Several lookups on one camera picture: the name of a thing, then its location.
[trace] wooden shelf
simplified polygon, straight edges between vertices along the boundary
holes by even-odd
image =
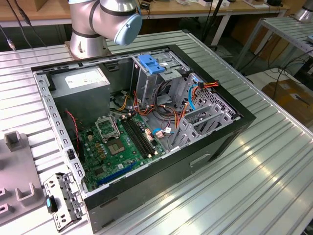
[[[278,7],[271,7],[271,10],[275,10]],[[289,9],[288,6],[284,5],[279,8],[280,10]],[[165,15],[165,14],[197,14],[197,13],[208,13],[209,7],[204,7],[198,3],[191,3],[190,5],[183,6],[177,3],[175,0],[170,2],[152,2],[150,6],[150,15]],[[249,6],[241,0],[237,0],[231,3],[229,7],[220,8],[219,12],[267,12],[268,8],[258,9]],[[43,7],[35,11],[26,11],[28,17],[31,20],[55,20],[55,19],[70,19],[69,4],[66,0],[48,0]],[[147,15],[146,10],[142,10],[143,15]],[[0,21],[15,21],[15,17],[7,6],[5,0],[0,0]]]

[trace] expansion slot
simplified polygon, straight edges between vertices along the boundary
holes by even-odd
[[[105,184],[105,183],[107,183],[107,182],[109,182],[109,181],[111,181],[111,180],[113,180],[113,179],[115,179],[115,178],[117,178],[117,177],[127,173],[127,172],[130,172],[134,165],[136,165],[136,162],[132,163],[128,167],[126,167],[126,168],[124,168],[124,169],[122,169],[122,170],[120,170],[120,171],[118,171],[118,172],[116,172],[116,173],[114,173],[112,175],[109,175],[108,177],[105,177],[105,178],[99,180],[97,182],[97,185],[98,186],[103,185],[103,184]]]
[[[134,145],[139,150],[141,156],[143,158],[151,157],[154,154],[154,151],[134,121],[131,119],[125,119],[121,122]]]

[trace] slotted aluminum surface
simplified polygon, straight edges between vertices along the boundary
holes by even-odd
[[[265,18],[262,25],[304,52],[313,50],[313,44],[307,39],[313,35],[313,21],[307,24],[292,17]]]
[[[300,234],[313,217],[312,134],[191,34],[143,35],[127,47],[108,42],[113,53],[168,44],[179,45],[257,119],[217,161],[98,234]],[[64,46],[0,54],[0,136],[28,135],[41,182],[67,168],[29,68],[69,60]],[[46,207],[0,228],[22,233],[57,234]],[[86,216],[63,234],[91,234]]]

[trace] green circuit board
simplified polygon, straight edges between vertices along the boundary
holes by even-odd
[[[137,123],[137,125],[140,125],[141,128],[147,128],[146,123],[142,120],[140,115],[136,114],[132,117],[132,120]],[[130,169],[137,169],[165,154],[163,147],[158,140],[155,139],[155,146],[151,143],[149,144],[157,154],[150,158],[141,156],[138,148],[124,129],[122,122],[117,120],[116,125],[120,132],[119,138],[111,138],[106,143],[103,142],[96,125],[79,133],[83,142],[85,155],[85,161],[82,162],[86,174],[84,181],[89,191],[99,187],[99,181],[106,177],[119,174],[123,170],[129,172]],[[110,122],[105,122],[100,129],[112,131],[113,128]]]

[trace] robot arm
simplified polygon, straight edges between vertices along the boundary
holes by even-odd
[[[307,0],[303,7],[293,16],[303,23],[310,23],[313,13],[313,0]]]
[[[70,50],[78,58],[105,55],[105,38],[120,45],[138,35],[142,18],[135,0],[69,0],[73,34]]]

